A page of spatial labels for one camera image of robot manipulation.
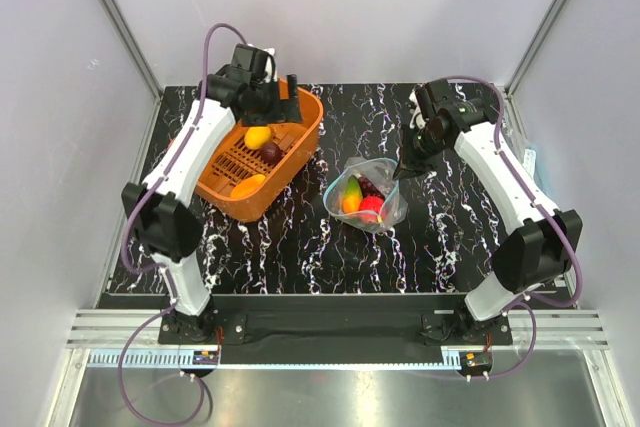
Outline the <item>dark red grape bunch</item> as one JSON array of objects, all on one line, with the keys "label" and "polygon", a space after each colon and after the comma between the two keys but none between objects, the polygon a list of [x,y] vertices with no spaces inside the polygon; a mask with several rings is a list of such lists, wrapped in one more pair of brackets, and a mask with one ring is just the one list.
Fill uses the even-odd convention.
[{"label": "dark red grape bunch", "polygon": [[361,175],[358,178],[358,183],[364,197],[378,197],[380,199],[385,199],[385,196],[366,176]]}]

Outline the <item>clear zip top bag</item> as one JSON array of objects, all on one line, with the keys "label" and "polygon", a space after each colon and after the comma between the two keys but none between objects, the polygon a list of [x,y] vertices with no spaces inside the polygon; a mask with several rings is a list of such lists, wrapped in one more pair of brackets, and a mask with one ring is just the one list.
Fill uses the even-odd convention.
[{"label": "clear zip top bag", "polygon": [[408,209],[393,179],[396,167],[389,158],[349,158],[325,191],[324,207],[333,218],[362,231],[389,231],[405,219]]}]

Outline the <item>red strawberry toy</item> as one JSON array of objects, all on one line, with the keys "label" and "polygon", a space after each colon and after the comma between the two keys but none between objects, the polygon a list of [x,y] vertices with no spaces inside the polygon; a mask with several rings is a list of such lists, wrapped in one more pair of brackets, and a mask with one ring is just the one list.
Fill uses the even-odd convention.
[{"label": "red strawberry toy", "polygon": [[364,197],[357,212],[358,219],[365,223],[381,223],[384,199],[378,197]]}]

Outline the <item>green orange mango toy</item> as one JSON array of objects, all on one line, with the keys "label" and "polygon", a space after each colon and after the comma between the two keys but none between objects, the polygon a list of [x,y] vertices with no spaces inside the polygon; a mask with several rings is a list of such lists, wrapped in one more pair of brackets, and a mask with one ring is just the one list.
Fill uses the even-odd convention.
[{"label": "green orange mango toy", "polygon": [[360,210],[363,200],[362,190],[356,176],[351,175],[346,182],[341,200],[341,209],[344,214],[351,214]]}]

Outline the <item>orange plastic basket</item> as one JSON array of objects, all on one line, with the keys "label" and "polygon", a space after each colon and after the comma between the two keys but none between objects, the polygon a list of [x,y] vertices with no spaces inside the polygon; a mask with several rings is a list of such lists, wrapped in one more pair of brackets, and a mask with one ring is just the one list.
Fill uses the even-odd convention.
[{"label": "orange plastic basket", "polygon": [[[238,124],[211,155],[195,193],[235,220],[258,220],[307,164],[318,145],[323,104],[305,86],[298,88],[298,99],[302,121],[272,126],[273,141],[283,152],[278,164],[270,165],[259,152],[248,149],[244,145],[247,129]],[[244,197],[231,196],[238,183],[256,174],[264,175],[265,180],[254,192]]]}]

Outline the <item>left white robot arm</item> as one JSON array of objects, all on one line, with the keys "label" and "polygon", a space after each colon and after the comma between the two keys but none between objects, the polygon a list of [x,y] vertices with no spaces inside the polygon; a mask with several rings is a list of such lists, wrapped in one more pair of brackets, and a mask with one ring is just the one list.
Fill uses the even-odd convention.
[{"label": "left white robot arm", "polygon": [[209,158],[240,123],[231,108],[232,95],[213,100],[206,89],[201,86],[200,98],[163,159],[142,183],[129,182],[122,191],[127,223],[121,261],[133,275],[160,272],[170,297],[160,316],[185,343],[208,343],[216,335],[212,299],[196,254],[203,225],[189,205]]}]

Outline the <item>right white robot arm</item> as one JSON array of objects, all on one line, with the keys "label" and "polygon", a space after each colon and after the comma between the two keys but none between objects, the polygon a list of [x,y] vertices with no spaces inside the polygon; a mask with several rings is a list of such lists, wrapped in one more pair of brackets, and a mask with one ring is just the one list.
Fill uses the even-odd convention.
[{"label": "right white robot arm", "polygon": [[527,175],[505,143],[500,119],[491,119],[478,99],[419,102],[402,128],[397,180],[426,173],[434,157],[454,151],[476,174],[504,223],[506,238],[492,254],[491,273],[458,303],[443,323],[443,336],[466,343],[485,338],[500,317],[535,298],[556,308],[576,303],[583,282],[560,301],[538,293],[542,285],[579,273],[577,257],[583,222],[574,210],[562,211]]}]

